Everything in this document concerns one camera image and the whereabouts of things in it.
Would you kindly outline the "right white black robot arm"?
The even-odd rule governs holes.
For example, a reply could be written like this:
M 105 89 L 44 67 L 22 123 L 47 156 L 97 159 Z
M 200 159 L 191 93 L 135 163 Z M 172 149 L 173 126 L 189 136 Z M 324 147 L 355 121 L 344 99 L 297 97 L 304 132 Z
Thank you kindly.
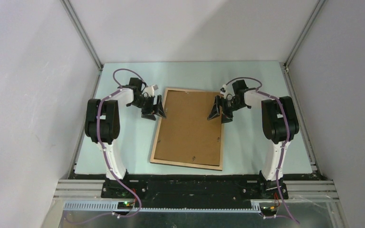
M 288 146 L 299 132 L 299 123 L 290 96 L 276 97 L 261 91 L 262 83 L 249 88 L 246 77 L 235 78 L 220 88 L 215 97 L 208 120 L 221 117 L 223 124 L 233 120 L 233 112 L 242 108 L 261 108 L 262 130 L 271 141 L 263 169 L 258 181 L 258 194 L 265 199 L 271 198 L 283 188 L 282 167 Z

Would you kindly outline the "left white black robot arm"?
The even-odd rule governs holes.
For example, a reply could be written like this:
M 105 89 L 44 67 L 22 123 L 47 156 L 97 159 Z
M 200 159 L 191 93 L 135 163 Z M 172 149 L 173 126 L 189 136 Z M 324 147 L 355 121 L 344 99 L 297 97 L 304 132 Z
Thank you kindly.
M 147 85 L 143 80 L 132 77 L 129 84 L 122 85 L 103 99 L 90 99 L 87 103 L 85 134 L 103 153 L 106 163 L 106 177 L 118 180 L 113 192 L 120 198 L 129 196 L 131 184 L 122 180 L 127 169 L 122 162 L 115 143 L 120 134 L 119 110 L 135 106 L 141 110 L 141 117 L 155 121 L 165 118 L 162 96 L 155 95 L 158 85 Z

